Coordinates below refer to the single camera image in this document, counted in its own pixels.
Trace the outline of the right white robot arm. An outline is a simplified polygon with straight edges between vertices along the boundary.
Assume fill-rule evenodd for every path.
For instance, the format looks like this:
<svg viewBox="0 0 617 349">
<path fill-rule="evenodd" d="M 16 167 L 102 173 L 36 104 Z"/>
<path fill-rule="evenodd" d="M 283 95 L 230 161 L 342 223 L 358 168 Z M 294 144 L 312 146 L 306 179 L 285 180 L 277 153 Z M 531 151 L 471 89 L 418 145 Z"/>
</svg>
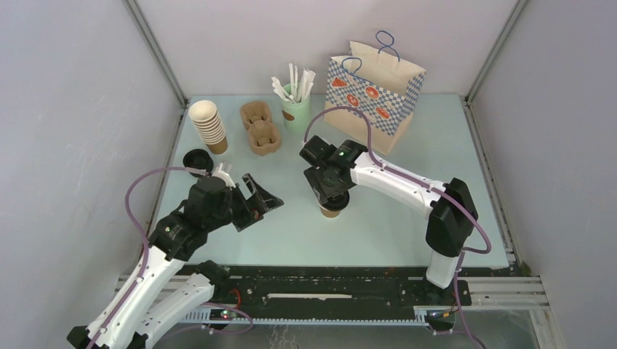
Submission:
<svg viewBox="0 0 617 349">
<path fill-rule="evenodd" d="M 451 296 L 451 282 L 464 244 L 478 219 L 464 181 L 427 179 L 375 156 L 352 140 L 335 147 L 314 135 L 304 143 L 299 155 L 309 165 L 303 174 L 326 217 L 337 216 L 349 205 L 349 191 L 357 185 L 372 188 L 421 213 L 428 221 L 425 238 L 431 249 L 424 297 L 441 304 Z"/>
</svg>

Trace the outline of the white wrapped straws bundle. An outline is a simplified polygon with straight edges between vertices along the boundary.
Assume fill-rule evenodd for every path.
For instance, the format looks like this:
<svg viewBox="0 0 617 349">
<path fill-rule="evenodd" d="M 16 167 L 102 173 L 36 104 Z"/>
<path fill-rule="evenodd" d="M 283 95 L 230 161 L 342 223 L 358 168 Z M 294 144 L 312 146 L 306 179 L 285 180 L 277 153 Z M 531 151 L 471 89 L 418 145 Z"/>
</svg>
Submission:
<svg viewBox="0 0 617 349">
<path fill-rule="evenodd" d="M 304 68 L 299 72 L 298 66 L 293 63 L 288 64 L 290 83 L 288 88 L 283 87 L 281 81 L 275 77 L 271 77 L 271 86 L 273 91 L 282 101 L 299 104 L 308 101 L 311 91 L 314 86 L 316 73 L 311 69 Z"/>
</svg>

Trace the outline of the stack of paper cups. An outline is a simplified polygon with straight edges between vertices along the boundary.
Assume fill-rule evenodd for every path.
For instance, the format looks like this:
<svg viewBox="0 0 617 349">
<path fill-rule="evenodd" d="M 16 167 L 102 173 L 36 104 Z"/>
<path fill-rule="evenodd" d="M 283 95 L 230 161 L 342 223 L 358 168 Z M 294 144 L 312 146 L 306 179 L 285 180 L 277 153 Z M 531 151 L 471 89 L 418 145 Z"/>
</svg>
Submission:
<svg viewBox="0 0 617 349">
<path fill-rule="evenodd" d="M 215 155 L 228 149 L 226 130 L 218 112 L 218 107 L 210 100 L 200 100 L 188 109 L 188 116 L 207 148 Z"/>
</svg>

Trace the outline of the black plastic cup lid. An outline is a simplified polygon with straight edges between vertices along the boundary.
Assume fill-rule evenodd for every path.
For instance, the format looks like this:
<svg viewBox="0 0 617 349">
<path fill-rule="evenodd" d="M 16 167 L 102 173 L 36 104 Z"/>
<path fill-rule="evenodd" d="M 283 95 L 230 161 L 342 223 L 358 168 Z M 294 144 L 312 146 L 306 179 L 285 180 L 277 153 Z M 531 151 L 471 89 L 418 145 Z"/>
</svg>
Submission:
<svg viewBox="0 0 617 349">
<path fill-rule="evenodd" d="M 331 209 L 339 208 L 342 211 L 349 205 L 350 202 L 350 194 L 347 191 L 333 197 L 326 197 L 325 194 L 321 194 L 319 192 L 316 192 L 316 195 L 319 207 L 325 206 Z"/>
</svg>

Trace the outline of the aluminium frame rail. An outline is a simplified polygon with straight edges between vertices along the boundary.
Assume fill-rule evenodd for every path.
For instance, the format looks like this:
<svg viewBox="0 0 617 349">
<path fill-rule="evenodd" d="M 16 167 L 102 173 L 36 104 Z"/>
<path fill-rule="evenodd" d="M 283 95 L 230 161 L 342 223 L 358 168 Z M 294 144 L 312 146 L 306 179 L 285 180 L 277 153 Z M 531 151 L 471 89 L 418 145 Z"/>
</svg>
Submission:
<svg viewBox="0 0 617 349">
<path fill-rule="evenodd" d="M 272 321 L 255 320 L 264 325 L 329 325 L 329 326 L 425 326 L 443 325 L 449 321 L 457 305 L 467 310 L 528 310 L 533 323 L 539 325 L 549 309 L 549 301 L 541 280 L 537 277 L 518 276 L 514 270 L 480 270 L 471 268 L 462 272 L 454 290 L 455 304 L 451 308 L 422 306 L 415 310 L 414 321 Z"/>
</svg>

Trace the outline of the brown pulp cup carrier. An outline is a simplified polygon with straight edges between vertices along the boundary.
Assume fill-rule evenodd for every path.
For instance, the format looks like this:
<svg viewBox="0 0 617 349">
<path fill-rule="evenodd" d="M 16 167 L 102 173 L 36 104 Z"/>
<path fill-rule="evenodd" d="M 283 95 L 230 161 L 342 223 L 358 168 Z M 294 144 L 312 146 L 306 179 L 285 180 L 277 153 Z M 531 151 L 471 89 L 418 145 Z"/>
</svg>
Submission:
<svg viewBox="0 0 617 349">
<path fill-rule="evenodd" d="M 275 153 L 282 145 L 279 130 L 270 121 L 254 121 L 249 125 L 247 132 L 251 150 L 259 156 Z"/>
</svg>

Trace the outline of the green straw holder cup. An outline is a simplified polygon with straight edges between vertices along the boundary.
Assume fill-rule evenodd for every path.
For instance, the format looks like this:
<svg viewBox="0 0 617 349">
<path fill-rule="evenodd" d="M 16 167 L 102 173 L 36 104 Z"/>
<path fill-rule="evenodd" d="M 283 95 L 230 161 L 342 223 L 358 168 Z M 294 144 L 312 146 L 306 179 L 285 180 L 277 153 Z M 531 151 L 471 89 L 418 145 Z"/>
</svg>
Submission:
<svg viewBox="0 0 617 349">
<path fill-rule="evenodd" d="M 299 103 L 281 99 L 281 104 L 285 129 L 298 134 L 304 133 L 312 120 L 311 95 Z"/>
</svg>

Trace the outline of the blue checkered paper bag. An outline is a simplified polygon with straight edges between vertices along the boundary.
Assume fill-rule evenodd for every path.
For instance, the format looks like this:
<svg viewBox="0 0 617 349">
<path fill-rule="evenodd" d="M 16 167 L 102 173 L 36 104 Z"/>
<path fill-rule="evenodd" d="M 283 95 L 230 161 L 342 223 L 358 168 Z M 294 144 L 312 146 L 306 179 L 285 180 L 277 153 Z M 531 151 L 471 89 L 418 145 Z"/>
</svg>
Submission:
<svg viewBox="0 0 617 349">
<path fill-rule="evenodd" d="M 364 119 L 347 110 L 356 108 L 370 122 L 371 148 L 386 155 L 413 119 L 426 70 L 401 58 L 389 32 L 380 30 L 375 38 L 379 48 L 352 41 L 349 55 L 329 59 L 325 108 L 338 110 L 327 113 L 325 121 L 364 142 Z"/>
</svg>

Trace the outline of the stack of black lids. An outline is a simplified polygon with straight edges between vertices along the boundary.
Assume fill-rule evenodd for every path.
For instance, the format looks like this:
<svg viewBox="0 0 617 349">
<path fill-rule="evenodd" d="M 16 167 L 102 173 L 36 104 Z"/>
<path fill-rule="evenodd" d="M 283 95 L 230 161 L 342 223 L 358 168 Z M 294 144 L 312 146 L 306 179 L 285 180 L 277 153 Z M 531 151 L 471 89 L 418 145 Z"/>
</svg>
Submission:
<svg viewBox="0 0 617 349">
<path fill-rule="evenodd" d="M 184 167 L 204 170 L 211 173 L 214 169 L 214 161 L 210 154 L 203 149 L 193 149 L 183 157 Z"/>
</svg>

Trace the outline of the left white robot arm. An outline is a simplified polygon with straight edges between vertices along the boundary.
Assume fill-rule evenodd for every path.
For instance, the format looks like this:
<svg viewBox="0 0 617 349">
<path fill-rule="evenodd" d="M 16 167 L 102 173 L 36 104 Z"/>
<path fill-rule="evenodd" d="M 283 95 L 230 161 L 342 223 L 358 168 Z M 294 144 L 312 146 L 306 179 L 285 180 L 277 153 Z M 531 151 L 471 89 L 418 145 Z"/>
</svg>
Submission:
<svg viewBox="0 0 617 349">
<path fill-rule="evenodd" d="M 187 167 L 199 176 L 188 198 L 160 219 L 150 235 L 142 235 L 142 255 L 119 293 L 89 325 L 75 326 L 67 336 L 74 348 L 152 348 L 163 333 L 202 303 L 222 302 L 230 293 L 229 273 L 208 260 L 170 296 L 156 298 L 168 281 L 207 243 L 215 230 L 233 225 L 242 231 L 283 206 L 250 174 L 242 179 L 251 192 L 245 197 L 225 164 L 213 172 Z"/>
</svg>

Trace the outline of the brown paper coffee cup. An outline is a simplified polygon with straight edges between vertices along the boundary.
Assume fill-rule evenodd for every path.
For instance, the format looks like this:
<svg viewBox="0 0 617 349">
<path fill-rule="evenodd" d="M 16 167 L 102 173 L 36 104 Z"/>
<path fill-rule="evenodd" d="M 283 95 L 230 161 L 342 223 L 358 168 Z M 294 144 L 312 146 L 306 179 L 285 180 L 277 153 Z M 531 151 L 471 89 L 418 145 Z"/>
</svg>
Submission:
<svg viewBox="0 0 617 349">
<path fill-rule="evenodd" d="M 320 211 L 326 218 L 335 218 L 340 214 L 341 209 L 339 208 L 331 209 L 325 206 L 320 206 Z"/>
</svg>

